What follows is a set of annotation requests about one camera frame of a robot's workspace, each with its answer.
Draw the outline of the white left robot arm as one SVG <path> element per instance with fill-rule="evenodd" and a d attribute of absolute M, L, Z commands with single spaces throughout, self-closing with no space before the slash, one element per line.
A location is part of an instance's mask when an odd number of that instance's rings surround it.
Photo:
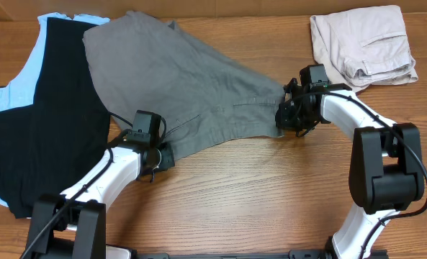
<path fill-rule="evenodd" d="M 124 145 L 107 150 L 76 184 L 36 201 L 21 257 L 136 258 L 136 250 L 107 244 L 107 210 L 141 174 L 173 166 L 174 155 L 167 142 L 155 150 L 154 158 Z"/>

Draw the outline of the grey shorts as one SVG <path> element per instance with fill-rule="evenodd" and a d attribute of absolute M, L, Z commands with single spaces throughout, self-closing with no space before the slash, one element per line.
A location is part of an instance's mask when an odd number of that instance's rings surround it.
<path fill-rule="evenodd" d="M 281 137 L 274 116 L 282 86 L 235 62 L 175 22 L 142 12 L 84 33 L 94 88 L 125 120 L 161 115 L 176 159 L 229 140 Z"/>

